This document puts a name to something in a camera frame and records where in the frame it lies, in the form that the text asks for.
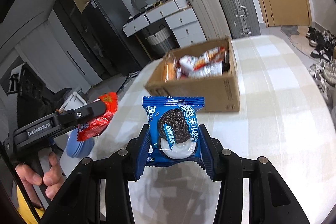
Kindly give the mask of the yellow sleeve forearm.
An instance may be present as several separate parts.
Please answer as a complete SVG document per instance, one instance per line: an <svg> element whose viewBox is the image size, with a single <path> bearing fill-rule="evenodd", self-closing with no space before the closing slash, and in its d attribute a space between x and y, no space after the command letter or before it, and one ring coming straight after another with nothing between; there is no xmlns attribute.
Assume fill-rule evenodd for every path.
<svg viewBox="0 0 336 224"><path fill-rule="evenodd" d="M37 194L34 191L33 186L29 182L23 182L23 185L25 187L25 190L27 194L29 195L30 201L33 204L33 207L35 208L37 214L41 218L45 212L43 207L41 206L41 202L38 199ZM26 223L37 223L37 220L33 216L33 213L31 212L25 198L23 197L23 194L19 187L17 187L17 199L18 199L18 213L21 215L23 220Z"/></svg>

